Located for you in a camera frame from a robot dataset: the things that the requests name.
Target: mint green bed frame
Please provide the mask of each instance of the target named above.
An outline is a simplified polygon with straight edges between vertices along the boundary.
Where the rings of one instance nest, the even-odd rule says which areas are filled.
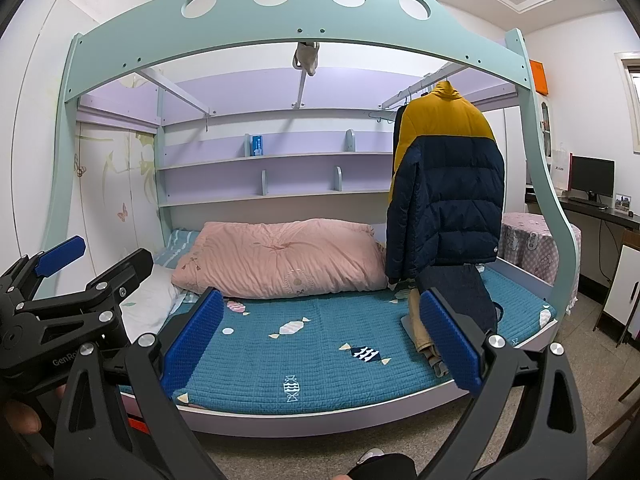
[[[577,244],[546,168],[540,108],[519,30],[506,34],[505,48],[463,28],[435,0],[421,0],[430,12],[426,20],[409,16],[399,0],[366,0],[359,7],[343,7],[333,0],[287,0],[268,7],[254,0],[217,0],[209,12],[189,19],[182,15],[189,1],[153,0],[73,38],[58,99],[54,175],[43,250],[66,238],[76,110],[82,94],[164,61],[233,46],[286,41],[386,46],[454,61],[516,85],[531,180],[559,253],[558,276],[546,299],[558,311],[558,321],[562,319],[578,272]],[[54,279],[46,280],[43,292],[53,294],[55,286]]]

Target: floor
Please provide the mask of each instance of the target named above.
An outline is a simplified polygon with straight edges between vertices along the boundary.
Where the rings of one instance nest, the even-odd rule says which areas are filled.
[[[602,306],[578,295],[571,316],[564,318],[561,342],[574,372],[587,429],[590,474],[609,455],[626,430],[625,423],[598,446],[591,441],[640,396],[640,388],[625,402],[617,398],[640,376],[640,352],[615,342],[593,326]],[[520,390],[512,390],[481,465],[492,462],[502,447],[515,414]],[[421,415],[366,430],[296,439],[251,439],[197,434],[204,449],[229,480],[330,480],[344,474],[371,447],[401,452],[420,471],[435,455],[468,403],[458,399]]]

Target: yellow and navy jacket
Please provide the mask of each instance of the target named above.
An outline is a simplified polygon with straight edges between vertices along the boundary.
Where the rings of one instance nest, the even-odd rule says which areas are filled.
[[[401,115],[386,213],[386,275],[494,261],[504,161],[489,123],[446,81]]]

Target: blue gripper pad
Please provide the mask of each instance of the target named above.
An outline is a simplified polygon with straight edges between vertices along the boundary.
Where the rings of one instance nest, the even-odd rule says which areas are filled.
[[[160,384],[168,397],[186,386],[222,321],[224,309],[222,294],[219,290],[212,291],[164,354]]]
[[[477,397],[482,387],[480,357],[456,321],[428,290],[420,296],[420,320],[436,343],[436,348],[457,386]]]
[[[76,261],[84,254],[86,245],[84,240],[79,236],[69,238],[66,242],[50,249],[44,253],[35,268],[36,276],[39,278],[48,278],[68,264]]]

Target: pink comforter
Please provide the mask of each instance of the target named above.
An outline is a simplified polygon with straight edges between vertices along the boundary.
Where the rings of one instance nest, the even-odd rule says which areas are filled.
[[[379,290],[387,284],[383,251],[366,224],[207,222],[172,283],[197,294],[214,286],[247,299]]]

